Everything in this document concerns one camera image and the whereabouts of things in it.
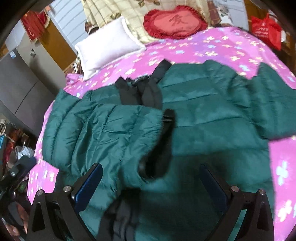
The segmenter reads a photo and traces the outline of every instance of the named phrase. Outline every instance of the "red heart-shaped pillow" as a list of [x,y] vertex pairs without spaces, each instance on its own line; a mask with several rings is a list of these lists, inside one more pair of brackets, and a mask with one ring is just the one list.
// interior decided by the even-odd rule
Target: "red heart-shaped pillow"
[[207,23],[192,7],[179,5],[171,11],[149,11],[144,17],[144,28],[155,38],[184,39],[205,30]]

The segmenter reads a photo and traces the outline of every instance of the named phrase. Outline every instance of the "red plastic bag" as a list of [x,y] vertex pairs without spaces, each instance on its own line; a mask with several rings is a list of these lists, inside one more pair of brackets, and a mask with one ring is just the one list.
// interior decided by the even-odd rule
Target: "red plastic bag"
[[259,19],[254,16],[251,17],[252,33],[262,40],[270,48],[281,50],[281,26],[278,25],[273,19],[266,18]]

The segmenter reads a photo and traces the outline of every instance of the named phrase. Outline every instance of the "bolt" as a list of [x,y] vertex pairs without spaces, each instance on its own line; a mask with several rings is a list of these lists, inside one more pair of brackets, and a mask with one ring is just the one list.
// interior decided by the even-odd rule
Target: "bolt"
[[239,187],[237,187],[237,186],[232,186],[232,187],[231,187],[231,190],[234,191],[234,192],[238,192],[238,191],[239,191]]
[[43,190],[39,190],[39,191],[37,191],[37,196],[40,196],[40,195],[42,195],[43,194]]
[[259,189],[259,193],[260,193],[261,195],[265,195],[265,194],[266,194],[266,191],[263,190],[263,189]]
[[63,188],[64,192],[69,192],[71,190],[71,187],[70,186],[65,186]]

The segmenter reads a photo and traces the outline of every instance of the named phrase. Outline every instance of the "green puffer jacket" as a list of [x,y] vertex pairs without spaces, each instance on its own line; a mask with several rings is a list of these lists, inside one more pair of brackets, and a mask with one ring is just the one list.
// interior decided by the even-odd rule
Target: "green puffer jacket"
[[[209,163],[229,185],[266,190],[274,208],[268,141],[296,134],[296,93],[268,65],[251,80],[215,61],[175,64],[158,83],[163,110],[175,111],[166,174],[144,179],[140,159],[161,135],[163,112],[122,105],[114,85],[80,100],[61,91],[43,139],[43,158],[59,169],[56,186],[73,184],[93,163],[103,178],[80,213],[97,235],[100,219],[125,188],[140,188],[136,241],[204,240],[220,218],[198,168]],[[234,239],[243,217],[231,235]]]

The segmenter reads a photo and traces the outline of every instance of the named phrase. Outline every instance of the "pink floral bedsheet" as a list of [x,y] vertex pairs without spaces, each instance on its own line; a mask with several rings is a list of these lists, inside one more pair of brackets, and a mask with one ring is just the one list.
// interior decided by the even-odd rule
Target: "pink floral bedsheet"
[[[235,27],[212,28],[184,40],[160,40],[147,45],[143,53],[134,54],[102,69],[90,80],[69,74],[68,93],[81,98],[88,90],[113,84],[120,76],[136,78],[151,74],[164,59],[172,63],[203,63],[213,59],[235,69],[247,78],[255,76],[260,62],[274,68],[287,85],[296,89],[296,78],[276,55],[260,40]],[[37,142],[35,156],[38,164],[31,170],[28,197],[33,202],[39,189],[52,192],[58,170],[42,158],[42,140],[52,106],[44,116],[43,128]],[[276,192],[274,218],[275,241],[285,240],[296,223],[296,136],[269,144],[270,167]]]

